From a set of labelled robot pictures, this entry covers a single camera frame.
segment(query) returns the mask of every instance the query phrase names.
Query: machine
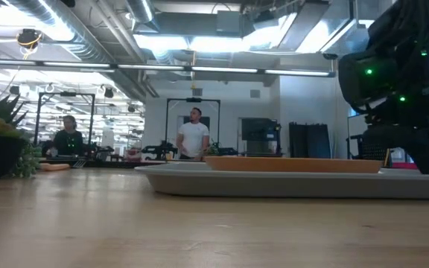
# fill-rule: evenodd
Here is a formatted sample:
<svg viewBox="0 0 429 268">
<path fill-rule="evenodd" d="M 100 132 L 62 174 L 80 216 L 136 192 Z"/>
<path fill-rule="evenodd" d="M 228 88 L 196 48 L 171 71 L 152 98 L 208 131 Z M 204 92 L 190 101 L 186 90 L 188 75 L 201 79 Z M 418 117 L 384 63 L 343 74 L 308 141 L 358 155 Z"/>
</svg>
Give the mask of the machine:
<svg viewBox="0 0 429 268">
<path fill-rule="evenodd" d="M 363 140 L 403 148 L 429 174 L 429 0 L 398 0 L 375 20 L 367 49 L 339 60 L 339 83 L 366 116 Z"/>
</svg>

